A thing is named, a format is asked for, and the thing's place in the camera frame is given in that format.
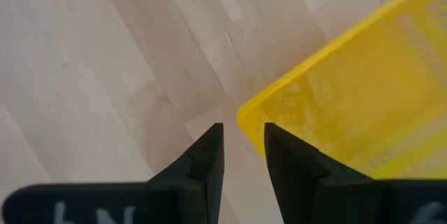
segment yellow crate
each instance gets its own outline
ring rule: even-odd
[[[374,178],[447,177],[447,0],[393,0],[243,105]]]

